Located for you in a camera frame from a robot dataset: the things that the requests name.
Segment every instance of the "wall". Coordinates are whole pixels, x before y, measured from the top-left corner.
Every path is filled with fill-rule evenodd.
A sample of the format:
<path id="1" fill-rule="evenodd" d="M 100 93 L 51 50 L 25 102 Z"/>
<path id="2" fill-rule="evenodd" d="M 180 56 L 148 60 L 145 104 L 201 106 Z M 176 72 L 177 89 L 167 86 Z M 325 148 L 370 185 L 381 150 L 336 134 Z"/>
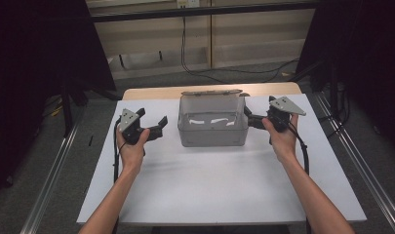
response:
<path id="1" fill-rule="evenodd" d="M 200 6 L 231 6 L 269 2 L 272 1 L 201 0 Z M 176 7 L 177 1 L 169 0 L 91 8 L 90 11 L 92 14 L 103 14 L 165 10 Z M 314 10 L 298 10 L 190 17 L 186 20 L 186 47 L 207 48 L 207 60 L 216 66 L 216 63 L 221 59 L 216 51 L 223 46 L 304 39 L 313 13 Z M 179 50 L 183 25 L 182 19 L 179 18 L 145 19 L 101 22 L 96 23 L 96 28 L 105 54 L 112 57 L 162 50 Z"/>

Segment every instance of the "human hand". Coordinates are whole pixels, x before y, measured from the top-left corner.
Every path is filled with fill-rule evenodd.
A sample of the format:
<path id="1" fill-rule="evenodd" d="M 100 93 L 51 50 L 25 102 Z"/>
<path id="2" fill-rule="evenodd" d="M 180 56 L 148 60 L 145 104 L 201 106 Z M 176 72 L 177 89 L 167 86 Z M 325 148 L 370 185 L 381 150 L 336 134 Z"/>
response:
<path id="1" fill-rule="evenodd" d="M 297 128 L 298 115 L 293 114 L 291 118 L 292 126 Z M 261 122 L 264 128 L 269 131 L 273 150 L 275 151 L 278 160 L 285 164 L 287 162 L 296 160 L 296 136 L 289 130 L 283 133 L 278 133 L 273 124 L 267 118 L 263 118 Z"/>
<path id="2" fill-rule="evenodd" d="M 144 145 L 149 136 L 149 129 L 145 129 L 139 136 L 137 144 L 130 145 L 125 143 L 125 139 L 119 128 L 116 130 L 117 145 L 120 149 L 120 155 L 122 159 L 123 172 L 134 173 L 137 175 L 141 168 L 142 158 L 144 156 Z"/>

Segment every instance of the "forearm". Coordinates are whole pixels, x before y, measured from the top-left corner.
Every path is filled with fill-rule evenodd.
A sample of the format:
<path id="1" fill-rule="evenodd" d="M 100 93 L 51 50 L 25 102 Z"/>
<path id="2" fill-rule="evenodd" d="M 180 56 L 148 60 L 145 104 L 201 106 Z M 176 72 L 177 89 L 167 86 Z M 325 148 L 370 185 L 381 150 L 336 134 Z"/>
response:
<path id="1" fill-rule="evenodd" d="M 134 172 L 123 172 L 106 194 L 79 233 L 111 233 L 128 192 L 136 178 Z"/>
<path id="2" fill-rule="evenodd" d="M 315 233 L 354 233 L 340 211 L 297 160 L 284 162 L 283 165 Z"/>

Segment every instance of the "wall outlet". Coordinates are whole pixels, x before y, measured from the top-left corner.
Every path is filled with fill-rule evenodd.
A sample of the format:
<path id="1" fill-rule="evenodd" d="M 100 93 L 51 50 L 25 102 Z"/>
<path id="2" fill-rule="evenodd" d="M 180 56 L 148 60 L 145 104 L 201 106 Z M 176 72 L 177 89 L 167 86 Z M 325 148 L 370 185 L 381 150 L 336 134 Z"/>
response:
<path id="1" fill-rule="evenodd" d="M 188 7 L 189 8 L 200 7 L 200 0 L 188 0 Z"/>
<path id="2" fill-rule="evenodd" d="M 179 9 L 200 7 L 200 0 L 177 0 L 177 7 Z"/>
<path id="3" fill-rule="evenodd" d="M 188 0 L 177 0 L 177 7 L 179 9 L 187 8 L 187 5 L 188 5 Z"/>

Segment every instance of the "floor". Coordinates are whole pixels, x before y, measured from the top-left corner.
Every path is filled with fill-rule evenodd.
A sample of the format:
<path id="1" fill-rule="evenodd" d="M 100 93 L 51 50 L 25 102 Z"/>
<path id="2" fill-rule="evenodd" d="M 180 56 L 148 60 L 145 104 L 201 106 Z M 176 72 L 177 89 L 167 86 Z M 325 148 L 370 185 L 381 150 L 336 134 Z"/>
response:
<path id="1" fill-rule="evenodd" d="M 219 63 L 219 66 L 233 65 L 232 68 L 237 67 L 240 70 L 274 70 L 273 72 L 252 74 L 212 70 L 207 73 L 208 76 L 228 83 L 256 83 L 269 80 L 278 73 L 272 82 L 287 81 L 296 69 L 296 62 L 293 61 L 278 70 L 276 68 L 284 64 L 283 61 L 295 59 L 298 56 L 294 53 L 295 49 L 288 49 L 290 52 L 275 50 L 274 57 L 270 56 L 268 60 L 264 60 L 262 57 L 267 50 L 264 49 L 264 45 L 259 47 L 263 49 L 255 50 L 254 45 L 247 47 L 246 51 L 242 47 L 238 50 L 236 47 L 222 48 L 223 63 Z M 253 58 L 260 59 L 244 58 L 243 55 L 247 55 L 247 52 Z M 131 88 L 218 84 L 216 80 L 184 72 L 179 52 L 162 52 L 162 54 L 163 61 L 160 60 L 158 52 L 153 55 L 123 55 L 128 70 L 121 67 L 118 57 L 112 58 L 110 67 L 118 89 L 115 93 L 121 95 Z M 240 61 L 233 59 L 239 55 L 242 57 Z M 190 49 L 190 54 L 187 53 L 186 58 L 187 66 L 193 70 L 208 67 L 205 51 L 202 49 Z M 308 95 L 316 115 L 325 116 L 327 113 L 316 99 L 316 94 L 311 93 L 308 80 L 302 80 L 299 85 Z M 37 233 L 75 233 L 79 230 L 75 220 L 89 187 L 116 105 L 115 101 L 104 99 L 95 93 L 87 92 L 87 96 L 90 101 L 86 107 L 73 106 L 72 113 L 75 120 L 80 118 L 81 121 L 76 135 L 69 140 L 71 146 L 62 161 L 58 161 L 59 151 L 66 142 L 66 138 L 63 138 L 62 112 L 52 116 L 48 113 L 54 107 L 47 107 L 48 115 L 40 127 L 39 136 L 14 174 L 13 186 L 0 190 L 0 233 L 19 233 L 22 230 L 25 230 L 22 233 L 30 233 L 26 232 L 28 230 L 37 230 Z M 375 125 L 365 111 L 353 100 L 350 105 L 350 119 L 344 128 L 347 132 L 342 132 L 342 135 L 334 134 L 329 137 L 329 142 L 368 217 L 365 222 L 353 223 L 353 227 L 358 233 L 395 233 L 395 227 L 391 226 L 394 220 L 388 219 L 391 217 L 388 216 L 388 212 L 391 211 L 389 205 L 392 204 L 392 208 L 395 208 L 395 150 L 387 138 L 374 130 Z M 322 128 L 328 135 L 334 131 L 330 120 L 322 121 Z M 385 199 L 389 199 L 391 203 L 386 206 L 382 204 L 385 199 L 379 200 L 376 197 L 376 192 L 372 191 L 366 181 L 365 172 L 361 173 L 357 170 L 358 166 L 353 156 L 342 141 L 345 133 L 353 139 L 358 153 L 386 194 Z M 52 192 L 46 204 L 42 203 L 40 216 L 32 220 L 33 227 L 25 228 L 31 212 L 35 211 L 35 204 L 41 196 L 41 191 L 46 187 L 46 179 L 52 174 L 51 168 L 54 164 L 59 164 L 60 170 L 55 178 L 56 183 L 52 186 Z M 291 233 L 305 233 L 302 223 L 291 224 L 289 229 Z M 252 233 L 259 233 L 258 231 L 261 233 L 262 230 L 259 226 Z M 120 225 L 118 233 L 151 233 L 151 231 L 150 227 Z"/>

